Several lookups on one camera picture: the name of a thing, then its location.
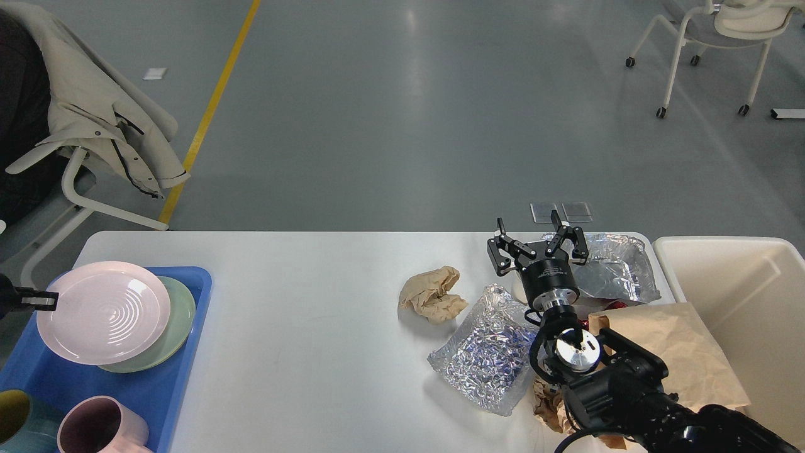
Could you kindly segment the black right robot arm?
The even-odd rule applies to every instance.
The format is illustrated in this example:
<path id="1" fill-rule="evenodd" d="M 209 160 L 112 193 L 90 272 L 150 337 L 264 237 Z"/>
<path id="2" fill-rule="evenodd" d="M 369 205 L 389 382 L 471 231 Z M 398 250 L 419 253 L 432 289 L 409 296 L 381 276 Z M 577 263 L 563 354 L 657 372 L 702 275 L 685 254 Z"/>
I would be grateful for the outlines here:
<path id="1" fill-rule="evenodd" d="M 794 452 L 796 447 L 752 418 L 723 405 L 692 411 L 667 394 L 664 361 L 615 330 L 584 329 L 575 312 L 580 289 L 572 265 L 590 256 L 586 235 L 551 212 L 551 240 L 523 243 L 501 218 L 487 243 L 497 275 L 515 271 L 526 295 L 526 321 L 538 327 L 529 361 L 556 385 L 578 429 L 558 444 L 565 451 L 586 436 L 613 435 L 649 452 Z"/>

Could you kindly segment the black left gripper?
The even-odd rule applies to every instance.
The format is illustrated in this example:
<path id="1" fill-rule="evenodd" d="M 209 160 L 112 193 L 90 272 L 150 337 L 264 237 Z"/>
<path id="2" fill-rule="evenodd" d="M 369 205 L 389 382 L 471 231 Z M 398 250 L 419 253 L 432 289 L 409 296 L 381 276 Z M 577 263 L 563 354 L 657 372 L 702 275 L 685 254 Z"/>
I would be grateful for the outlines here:
<path id="1" fill-rule="evenodd" d="M 9 313 L 17 310 L 55 311 L 58 292 L 40 291 L 35 288 L 14 287 L 11 279 L 1 274 L 1 312 L 3 320 Z"/>

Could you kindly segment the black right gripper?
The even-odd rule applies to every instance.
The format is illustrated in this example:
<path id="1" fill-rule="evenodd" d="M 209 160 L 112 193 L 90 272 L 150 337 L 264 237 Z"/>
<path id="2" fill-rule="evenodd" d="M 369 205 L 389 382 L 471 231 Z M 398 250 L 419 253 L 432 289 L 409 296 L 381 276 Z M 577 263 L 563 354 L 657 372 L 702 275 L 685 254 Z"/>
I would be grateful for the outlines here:
<path id="1" fill-rule="evenodd" d="M 527 305 L 534 310 L 548 310 L 554 306 L 572 306 L 580 290 L 571 264 L 586 265 L 589 258 L 586 235 L 579 226 L 572 226 L 560 217 L 558 210 L 551 211 L 555 233 L 545 247 L 545 255 L 509 236 L 502 218 L 496 219 L 497 229 L 487 240 L 487 254 L 497 276 L 518 271 Z M 573 249 L 571 255 L 560 253 L 565 241 Z"/>

